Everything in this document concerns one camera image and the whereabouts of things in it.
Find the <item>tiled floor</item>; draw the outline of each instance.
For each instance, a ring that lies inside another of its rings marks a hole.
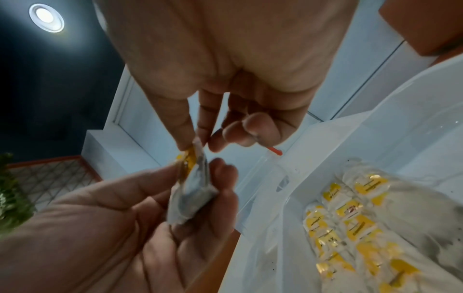
[[[59,196],[98,181],[81,159],[13,167],[10,172],[18,179],[37,211]]]

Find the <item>skin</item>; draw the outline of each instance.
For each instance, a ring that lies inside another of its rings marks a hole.
[[[187,98],[199,91],[197,134],[269,147],[293,134],[322,84],[357,0],[97,0],[108,35],[185,150]],[[229,111],[212,133],[222,97]]]
[[[0,240],[3,293],[184,292],[233,231],[235,167],[211,162],[219,195],[194,219],[165,213],[177,167],[76,190]]]

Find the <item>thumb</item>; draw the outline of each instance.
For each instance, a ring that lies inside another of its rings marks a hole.
[[[195,137],[188,100],[164,98],[148,93],[146,95],[159,119],[177,143],[178,149],[187,150]]]

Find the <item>white plastic bin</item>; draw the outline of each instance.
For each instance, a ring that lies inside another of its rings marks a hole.
[[[283,206],[277,264],[280,291],[320,292],[316,258],[302,217],[304,208],[320,197],[349,158],[361,158],[392,173],[428,178],[433,188],[463,202],[462,123],[463,56],[458,56],[403,84],[346,134]]]

